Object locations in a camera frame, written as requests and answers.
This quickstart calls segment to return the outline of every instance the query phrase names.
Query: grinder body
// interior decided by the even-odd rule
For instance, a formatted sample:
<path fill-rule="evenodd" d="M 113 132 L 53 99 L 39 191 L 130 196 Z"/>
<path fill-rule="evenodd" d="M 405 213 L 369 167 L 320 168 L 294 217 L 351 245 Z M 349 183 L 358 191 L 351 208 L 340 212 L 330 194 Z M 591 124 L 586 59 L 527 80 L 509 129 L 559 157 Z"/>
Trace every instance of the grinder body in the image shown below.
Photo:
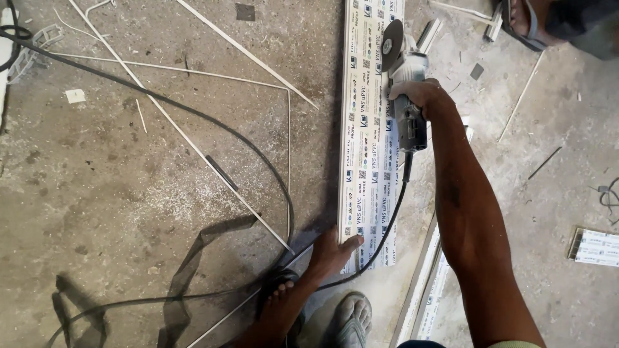
<path fill-rule="evenodd" d="M 383 71 L 389 86 L 406 81 L 423 81 L 428 57 L 417 50 L 415 41 L 404 34 L 402 22 L 394 20 L 383 34 Z M 391 102 L 391 116 L 397 125 L 400 150 L 417 152 L 428 147 L 426 121 L 421 109 L 402 94 Z"/>

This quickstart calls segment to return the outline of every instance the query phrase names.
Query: concrete floor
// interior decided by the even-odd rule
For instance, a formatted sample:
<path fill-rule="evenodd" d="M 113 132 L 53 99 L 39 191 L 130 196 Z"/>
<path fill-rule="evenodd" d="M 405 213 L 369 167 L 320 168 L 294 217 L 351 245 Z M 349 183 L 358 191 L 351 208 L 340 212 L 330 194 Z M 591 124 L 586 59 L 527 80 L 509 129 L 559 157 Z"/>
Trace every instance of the concrete floor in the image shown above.
<path fill-rule="evenodd" d="M 93 1 L 82 1 L 85 9 Z M 297 86 L 319 111 L 291 94 L 291 196 L 299 250 L 335 223 L 339 151 L 340 2 L 256 2 L 256 21 L 235 20 L 234 2 L 191 3 L 224 32 Z M 491 13 L 485 2 L 460 6 Z M 68 2 L 17 4 L 36 31 L 63 20 L 85 29 Z M 425 4 L 407 1 L 405 27 L 418 36 L 440 16 L 445 26 L 430 53 L 430 75 L 471 116 L 472 146 L 492 182 L 508 226 L 514 269 L 527 304 L 549 346 L 612 347 L 617 334 L 618 273 L 565 260 L 575 225 L 615 231 L 608 211 L 587 185 L 617 175 L 613 130 L 619 121 L 615 91 L 619 65 L 570 46 L 545 53 L 519 112 L 500 144 L 495 139 L 511 113 L 538 54 L 502 33 L 485 43 L 485 26 Z M 93 12 L 92 22 L 125 60 L 228 74 L 276 84 L 224 39 L 174 1 L 119 2 Z M 101 44 L 67 28 L 54 51 L 111 58 Z M 120 65 L 80 61 L 128 78 Z M 469 73 L 480 63 L 478 81 Z M 268 87 L 180 72 L 132 67 L 147 88 L 212 115 L 250 138 L 287 180 L 287 103 Z M 63 91 L 81 88 L 85 103 L 68 104 Z M 582 101 L 577 101 L 578 92 Z M 140 101 L 145 134 L 135 99 Z M 60 63 L 41 59 L 12 86 L 5 134 L 0 135 L 0 329 L 4 346 L 42 346 L 58 329 L 51 304 L 55 276 L 63 274 L 88 305 L 164 296 L 175 272 L 205 227 L 249 212 L 143 95 Z M 196 116 L 163 106 L 205 154 L 240 187 L 239 193 L 285 236 L 286 205 L 260 159 L 231 135 Z M 526 178 L 556 147 L 561 152 L 533 179 Z M 389 345 L 433 212 L 432 151 L 415 159 L 411 190 L 399 219 L 393 268 L 312 297 L 304 347 L 316 346 L 324 323 L 348 289 L 373 302 L 368 346 Z M 262 226 L 211 238 L 189 294 L 230 289 L 253 280 L 281 251 Z M 302 271 L 307 257 L 296 266 Z M 186 303 L 191 324 L 178 340 L 189 343 L 236 307 L 246 292 Z M 469 346 L 462 301 L 453 277 L 444 293 L 434 339 Z M 156 346 L 164 327 L 161 303 L 105 315 L 108 347 Z M 79 310 L 70 305 L 72 314 Z M 253 308 L 245 306 L 201 343 L 217 347 L 240 333 Z M 88 322 L 76 323 L 76 336 Z M 63 338 L 55 347 L 64 345 Z"/>

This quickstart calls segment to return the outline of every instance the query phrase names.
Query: cutting disc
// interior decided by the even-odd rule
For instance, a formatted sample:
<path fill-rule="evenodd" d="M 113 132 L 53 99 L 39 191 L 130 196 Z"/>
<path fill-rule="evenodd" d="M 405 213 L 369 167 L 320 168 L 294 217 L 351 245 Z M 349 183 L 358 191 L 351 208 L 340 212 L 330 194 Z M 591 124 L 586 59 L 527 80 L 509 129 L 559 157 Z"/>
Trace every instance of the cutting disc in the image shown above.
<path fill-rule="evenodd" d="M 383 72 L 389 70 L 389 68 L 396 62 L 397 57 L 402 50 L 402 43 L 404 42 L 404 26 L 399 19 L 391 22 L 385 31 L 383 32 L 383 44 L 381 45 L 381 52 L 383 45 L 387 39 L 391 39 L 391 51 L 389 53 L 383 53 Z"/>

